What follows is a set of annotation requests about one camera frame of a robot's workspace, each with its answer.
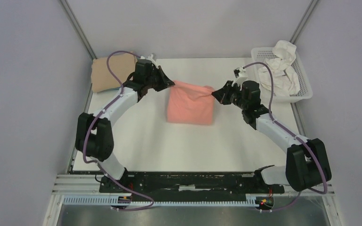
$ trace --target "folded cloth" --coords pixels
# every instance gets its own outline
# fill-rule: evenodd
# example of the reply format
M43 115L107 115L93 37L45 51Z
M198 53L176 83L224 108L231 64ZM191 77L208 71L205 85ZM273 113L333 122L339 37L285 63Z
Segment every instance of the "folded cloth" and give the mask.
M167 121L210 125L213 122L214 89L210 86L196 86L174 81L170 88L167 107Z
M100 92L106 89L113 89L120 87L118 81L109 72L106 65L107 57L94 59L92 63L92 91ZM113 73L123 83L127 80L127 77L135 71L135 63L137 58L131 54L119 54L114 55L109 59L109 66Z
M272 52L278 58L265 59L273 75L274 94L279 97L288 97L296 95L300 91L299 78L291 66L296 59L296 46L288 41L280 40L277 42ZM266 67L258 70L261 85L271 90L270 74Z

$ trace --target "pink cloth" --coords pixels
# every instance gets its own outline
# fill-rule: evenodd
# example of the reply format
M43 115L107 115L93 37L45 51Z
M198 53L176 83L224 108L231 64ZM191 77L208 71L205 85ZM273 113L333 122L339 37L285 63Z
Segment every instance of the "pink cloth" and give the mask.
M213 121L214 89L210 86L196 86L174 81L170 88L167 107L167 121L210 125Z

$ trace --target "gray floor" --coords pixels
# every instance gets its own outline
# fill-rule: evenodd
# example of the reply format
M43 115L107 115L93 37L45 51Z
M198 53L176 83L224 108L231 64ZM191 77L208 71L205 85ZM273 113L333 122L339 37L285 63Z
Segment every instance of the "gray floor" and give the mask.
M277 197L276 206L290 202ZM58 226L328 226L321 197L301 197L292 207L262 213L246 207L155 207L117 212L108 206L64 205Z

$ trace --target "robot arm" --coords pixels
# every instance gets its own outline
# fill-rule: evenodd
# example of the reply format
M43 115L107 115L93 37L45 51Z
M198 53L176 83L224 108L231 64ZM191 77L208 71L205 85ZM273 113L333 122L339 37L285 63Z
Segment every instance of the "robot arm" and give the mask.
M78 117L75 148L82 152L88 128L94 118L99 115L92 128L96 130L96 134L90 134L87 142L86 156L97 161L105 172L116 180L121 178L125 168L113 154L112 126L130 107L139 102L149 89L159 92L174 85L153 58L154 56L150 55L147 59L144 57L138 59L135 72L131 73L123 84L122 94L119 91L94 114L82 113Z
M269 109L261 104L259 84L246 81L246 78L238 76L238 72L238 69L234 71L237 76L235 81L227 81L223 88L212 95L222 105L234 104L242 109L244 121L265 134L287 154L285 166L264 167L256 170L255 175L267 185L290 185L296 191L320 184L320 172L306 148L297 140L301 139L310 147L321 165L326 181L329 181L331 171L323 142L288 133L287 130L290 129L270 115Z

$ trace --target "plastic basket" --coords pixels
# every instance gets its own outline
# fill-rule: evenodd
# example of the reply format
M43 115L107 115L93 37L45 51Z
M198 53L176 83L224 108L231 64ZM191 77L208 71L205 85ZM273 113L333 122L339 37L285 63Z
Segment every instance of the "plastic basket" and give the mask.
M267 59L273 59L276 58L272 53L272 47L261 47L261 48L254 48L251 51L252 59L254 62L260 61L264 62L264 60ZM254 72L255 72L255 79L256 82L260 84L259 80L259 73L257 70L262 67L261 65L254 65ZM300 91L296 95L292 95L290 97L277 97L274 95L273 101L274 102L290 102L294 103L296 101L302 100L302 99L310 99L313 96L312 87L310 86L309 79L307 78L306 71L304 71L302 61L300 60L300 57L298 53L296 53L296 60L293 62L292 67L297 73L299 83L300 83ZM261 97L270 99L271 92L265 88L262 87L260 84L260 92Z

